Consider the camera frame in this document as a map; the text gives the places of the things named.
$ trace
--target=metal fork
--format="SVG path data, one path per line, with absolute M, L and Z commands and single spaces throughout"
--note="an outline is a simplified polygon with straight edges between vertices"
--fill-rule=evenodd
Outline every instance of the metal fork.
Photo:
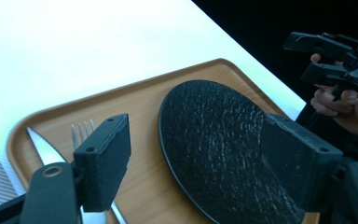
M 75 150 L 80 146 L 81 143 L 83 143 L 86 140 L 86 138 L 88 138 L 91 135 L 92 132 L 95 131 L 94 121 L 91 119 L 89 121 L 89 123 L 90 123 L 90 126 L 88 125 L 88 123 L 86 121 L 84 121 L 84 129 L 82 128 L 83 125 L 81 123 L 77 124 L 78 132 L 79 132 L 79 136 L 80 136 L 80 143 L 77 140 L 77 133 L 76 133 L 75 125 L 72 124 L 72 126 L 71 126 L 72 139 L 73 139 L 73 142 L 74 142 L 74 149 Z M 121 214 L 121 212 L 118 209 L 115 201 L 112 202 L 111 207 L 112 207 L 113 213 L 115 214 L 115 216 L 117 218 L 118 223 L 119 224 L 127 224 L 126 219 Z

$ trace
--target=human hand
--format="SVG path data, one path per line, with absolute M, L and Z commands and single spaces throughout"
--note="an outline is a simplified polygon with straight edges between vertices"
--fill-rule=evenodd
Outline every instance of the human hand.
M 310 60 L 314 63 L 319 62 L 321 56 L 313 54 Z M 326 116 L 332 117 L 338 125 L 350 133 L 358 134 L 358 92 L 347 90 L 342 92 L 341 100 L 333 101 L 332 94 L 334 87 L 318 86 L 320 89 L 310 100 L 310 104 Z

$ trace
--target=textured plate surface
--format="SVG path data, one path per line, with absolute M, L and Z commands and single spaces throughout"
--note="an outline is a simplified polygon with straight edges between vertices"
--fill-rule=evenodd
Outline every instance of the textured plate surface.
M 206 80 L 165 98 L 158 130 L 171 171 L 190 200 L 219 223 L 300 223 L 291 201 L 261 161 L 264 112 L 244 95 Z

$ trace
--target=knife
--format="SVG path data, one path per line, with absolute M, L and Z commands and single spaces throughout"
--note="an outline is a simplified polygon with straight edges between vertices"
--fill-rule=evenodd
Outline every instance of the knife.
M 30 127 L 27 127 L 27 131 L 32 139 L 32 142 L 34 143 L 37 153 L 39 154 L 40 160 L 42 160 L 44 165 L 49 165 L 53 162 L 66 161 L 61 153 L 42 135 Z
M 30 127 L 27 127 L 27 131 L 44 165 L 53 162 L 66 161 L 62 154 L 41 134 Z M 85 213 L 83 212 L 83 207 L 81 207 L 80 210 L 83 223 L 106 223 L 106 216 L 104 213 Z

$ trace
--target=white table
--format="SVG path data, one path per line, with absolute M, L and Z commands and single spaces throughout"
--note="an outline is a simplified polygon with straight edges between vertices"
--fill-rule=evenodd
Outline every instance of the white table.
M 0 162 L 10 130 L 54 105 L 225 58 L 291 119 L 305 102 L 189 0 L 0 1 Z

